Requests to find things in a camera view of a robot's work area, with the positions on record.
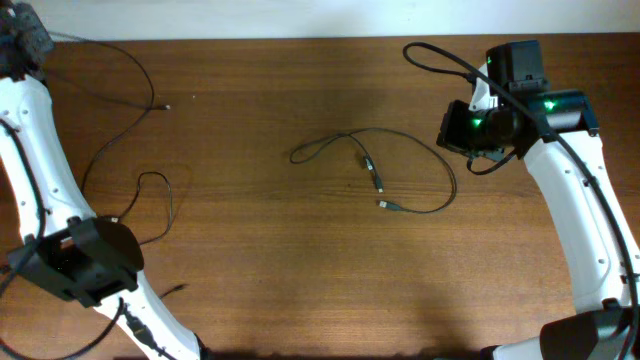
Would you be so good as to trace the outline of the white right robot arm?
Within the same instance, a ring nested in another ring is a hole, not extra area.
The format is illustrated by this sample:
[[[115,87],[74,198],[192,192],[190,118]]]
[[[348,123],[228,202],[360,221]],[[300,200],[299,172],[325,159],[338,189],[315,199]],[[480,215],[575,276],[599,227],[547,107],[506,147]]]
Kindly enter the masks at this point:
[[[450,103],[437,144],[496,167],[524,162],[561,242],[576,311],[531,339],[484,350],[483,358],[638,358],[639,248],[610,183],[588,97],[551,90],[536,40],[493,47],[479,68],[458,63],[473,96]]]

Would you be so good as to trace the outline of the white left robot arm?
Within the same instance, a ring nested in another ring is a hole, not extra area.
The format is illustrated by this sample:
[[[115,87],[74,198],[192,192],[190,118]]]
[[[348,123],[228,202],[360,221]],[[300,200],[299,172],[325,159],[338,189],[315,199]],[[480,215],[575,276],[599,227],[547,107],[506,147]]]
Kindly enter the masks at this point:
[[[150,286],[134,234],[98,217],[75,181],[43,71],[53,48],[30,4],[2,2],[1,160],[23,243],[8,255],[8,277],[21,276],[63,301],[94,309],[149,358],[205,359],[201,340]]]

